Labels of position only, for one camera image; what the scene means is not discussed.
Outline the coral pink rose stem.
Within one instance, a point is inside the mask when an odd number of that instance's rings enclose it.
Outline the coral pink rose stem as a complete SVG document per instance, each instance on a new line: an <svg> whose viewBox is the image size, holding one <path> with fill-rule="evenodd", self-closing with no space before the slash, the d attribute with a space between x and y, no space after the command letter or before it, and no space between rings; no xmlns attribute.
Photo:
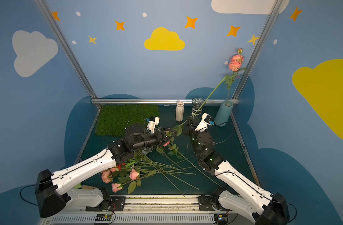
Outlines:
<svg viewBox="0 0 343 225"><path fill-rule="evenodd" d="M191 114L191 118L194 118L197 114L200 114L201 113L201 109L202 107L206 104L206 102L209 100L209 98L212 96L212 94L215 92L215 90L227 79L227 76L224 77L224 79L217 85L217 87L209 94L209 96L202 102L202 104L200 106L197 107L196 110L192 111L192 114ZM169 136L168 137L169 139L167 140L167 142L163 142L162 143L162 146L163 147L166 147L167 145L170 144L170 141L171 141L171 138L172 136Z"/></svg>

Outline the pink rose spray stem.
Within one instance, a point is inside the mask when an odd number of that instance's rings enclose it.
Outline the pink rose spray stem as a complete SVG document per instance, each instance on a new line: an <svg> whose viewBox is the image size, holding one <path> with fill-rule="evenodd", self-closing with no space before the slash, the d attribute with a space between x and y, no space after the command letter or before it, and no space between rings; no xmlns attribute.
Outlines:
<svg viewBox="0 0 343 225"><path fill-rule="evenodd" d="M235 82L235 80L239 79L240 73L246 70L245 68L242 68L244 62L244 56L242 53L243 48L238 48L237 54L231 57L231 60L228 64L228 68L232 71L232 74L225 75L225 84L228 90L227 101L229 101L230 98L231 85Z"/></svg>

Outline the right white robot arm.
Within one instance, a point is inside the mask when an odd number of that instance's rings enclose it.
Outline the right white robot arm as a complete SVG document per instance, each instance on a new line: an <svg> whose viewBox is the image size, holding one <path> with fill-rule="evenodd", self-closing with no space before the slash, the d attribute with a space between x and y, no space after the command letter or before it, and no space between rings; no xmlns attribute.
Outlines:
<svg viewBox="0 0 343 225"><path fill-rule="evenodd" d="M195 157L201 168L223 181L236 191L216 192L214 198L219 205L248 219L255 225L286 225L291 222L286 198L272 194L259 187L237 171L226 159L214 150L214 141L208 127L213 120L205 113L199 123L188 117L183 134L190 137Z"/></svg>

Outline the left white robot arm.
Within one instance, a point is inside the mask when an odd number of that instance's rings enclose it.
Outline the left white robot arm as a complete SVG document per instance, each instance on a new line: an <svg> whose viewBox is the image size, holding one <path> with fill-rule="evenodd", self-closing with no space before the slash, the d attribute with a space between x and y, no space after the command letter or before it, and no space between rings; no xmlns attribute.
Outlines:
<svg viewBox="0 0 343 225"><path fill-rule="evenodd" d="M77 184L101 171L126 163L136 151L164 146L176 133L175 129L163 127L149 132L141 124L135 124L125 130L123 139L110 144L100 153L63 170L50 172L46 169L40 172L35 187L40 217L47 218L62 211L71 201L67 192Z"/></svg>

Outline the white ribbed ceramic vase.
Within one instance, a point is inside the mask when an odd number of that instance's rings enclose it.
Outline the white ribbed ceramic vase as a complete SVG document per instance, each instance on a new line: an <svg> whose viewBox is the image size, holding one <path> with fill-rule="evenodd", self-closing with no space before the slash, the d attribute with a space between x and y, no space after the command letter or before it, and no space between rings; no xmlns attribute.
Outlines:
<svg viewBox="0 0 343 225"><path fill-rule="evenodd" d="M177 122L183 121L183 115L184 115L184 102L178 101L176 105L176 116L175 119Z"/></svg>

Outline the clear glass vase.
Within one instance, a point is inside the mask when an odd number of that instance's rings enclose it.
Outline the clear glass vase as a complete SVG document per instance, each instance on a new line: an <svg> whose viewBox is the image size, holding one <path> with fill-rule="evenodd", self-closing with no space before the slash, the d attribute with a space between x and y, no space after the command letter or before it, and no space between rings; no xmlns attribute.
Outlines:
<svg viewBox="0 0 343 225"><path fill-rule="evenodd" d="M191 118L194 119L195 117L202 115L202 107L204 106L205 99L201 97L195 97L192 99L192 110L191 110Z"/></svg>

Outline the teal cylinder vase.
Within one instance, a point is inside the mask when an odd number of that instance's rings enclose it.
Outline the teal cylinder vase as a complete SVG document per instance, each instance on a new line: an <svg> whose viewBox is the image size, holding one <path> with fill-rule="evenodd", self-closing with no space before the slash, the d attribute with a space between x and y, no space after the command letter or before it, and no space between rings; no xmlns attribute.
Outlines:
<svg viewBox="0 0 343 225"><path fill-rule="evenodd" d="M227 124L229 117L231 115L232 108L233 108L233 103L230 100L225 100L221 104L214 120L215 124L218 127L223 127Z"/></svg>

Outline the pink flower bouquet pile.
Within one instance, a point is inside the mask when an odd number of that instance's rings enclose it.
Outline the pink flower bouquet pile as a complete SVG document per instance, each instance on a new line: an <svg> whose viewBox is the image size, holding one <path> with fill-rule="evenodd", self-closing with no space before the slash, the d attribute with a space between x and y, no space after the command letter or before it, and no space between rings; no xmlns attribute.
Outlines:
<svg viewBox="0 0 343 225"><path fill-rule="evenodd" d="M188 169L195 169L199 173L201 173L201 169L193 164L179 150L176 144L170 143L166 147L156 147L155 150L171 163L167 164L152 160L147 153L140 150L136 152L135 156L126 161L122 171L116 171L114 168L122 163L117 163L117 165L110 166L101 171L99 174L102 182L110 185L113 193L126 189L130 195L137 187L143 186L145 180L161 175L167 180L167 184L170 184L181 195L184 195L184 193L173 180L179 181L192 189L199 190L199 187L181 178L181 176L195 176L196 173L189 172Z"/></svg>

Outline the green artificial grass mat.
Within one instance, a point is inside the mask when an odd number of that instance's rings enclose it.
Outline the green artificial grass mat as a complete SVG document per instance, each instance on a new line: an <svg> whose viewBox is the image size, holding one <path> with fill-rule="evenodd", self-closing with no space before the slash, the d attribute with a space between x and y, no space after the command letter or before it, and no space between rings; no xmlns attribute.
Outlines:
<svg viewBox="0 0 343 225"><path fill-rule="evenodd" d="M133 124L147 125L147 119L159 116L157 105L104 105L97 119L95 134L97 136L124 136L125 128Z"/></svg>

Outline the red flower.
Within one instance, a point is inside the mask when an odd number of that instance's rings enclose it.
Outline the red flower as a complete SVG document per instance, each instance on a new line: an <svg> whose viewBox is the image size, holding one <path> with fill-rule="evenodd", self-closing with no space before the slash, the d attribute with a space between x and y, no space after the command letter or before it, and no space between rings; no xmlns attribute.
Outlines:
<svg viewBox="0 0 343 225"><path fill-rule="evenodd" d="M122 171L122 169L123 169L123 167L125 165L126 165L125 163L122 163L122 164L119 164L119 165L115 166L114 168L115 168L116 171Z"/></svg>

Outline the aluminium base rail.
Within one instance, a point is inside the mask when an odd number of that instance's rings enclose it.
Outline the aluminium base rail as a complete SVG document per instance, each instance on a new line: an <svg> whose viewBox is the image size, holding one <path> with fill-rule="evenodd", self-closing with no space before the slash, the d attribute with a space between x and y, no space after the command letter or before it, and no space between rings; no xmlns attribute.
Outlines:
<svg viewBox="0 0 343 225"><path fill-rule="evenodd" d="M232 210L199 211L199 195L123 196L124 210L86 211L79 202L61 212L42 218L41 225L182 225L230 224L243 216Z"/></svg>

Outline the horizontal aluminium frame bar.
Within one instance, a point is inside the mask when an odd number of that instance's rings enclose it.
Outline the horizontal aluminium frame bar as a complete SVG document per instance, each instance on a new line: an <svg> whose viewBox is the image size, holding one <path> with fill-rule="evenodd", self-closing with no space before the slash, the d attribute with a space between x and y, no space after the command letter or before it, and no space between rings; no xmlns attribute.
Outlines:
<svg viewBox="0 0 343 225"><path fill-rule="evenodd" d="M110 99L110 98L93 98L92 104L101 105L117 105L117 104L152 104L152 105L176 105L178 102L183 102L185 105L191 105L191 99Z"/></svg>

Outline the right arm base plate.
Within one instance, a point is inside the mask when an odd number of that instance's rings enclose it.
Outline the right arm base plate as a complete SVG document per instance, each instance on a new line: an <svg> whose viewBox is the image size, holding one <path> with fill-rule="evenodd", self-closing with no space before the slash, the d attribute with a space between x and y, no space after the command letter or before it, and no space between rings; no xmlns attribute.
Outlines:
<svg viewBox="0 0 343 225"><path fill-rule="evenodd" d="M223 208L219 201L214 196L201 195L198 197L199 211L227 211Z"/></svg>

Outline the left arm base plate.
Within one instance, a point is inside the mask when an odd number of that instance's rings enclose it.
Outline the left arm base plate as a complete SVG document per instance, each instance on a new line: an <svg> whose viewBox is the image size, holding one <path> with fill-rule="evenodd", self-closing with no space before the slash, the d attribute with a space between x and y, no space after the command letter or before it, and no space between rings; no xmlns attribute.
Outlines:
<svg viewBox="0 0 343 225"><path fill-rule="evenodd" d="M87 212L122 212L124 210L126 197L125 196L112 196L103 201L96 207L86 207Z"/></svg>

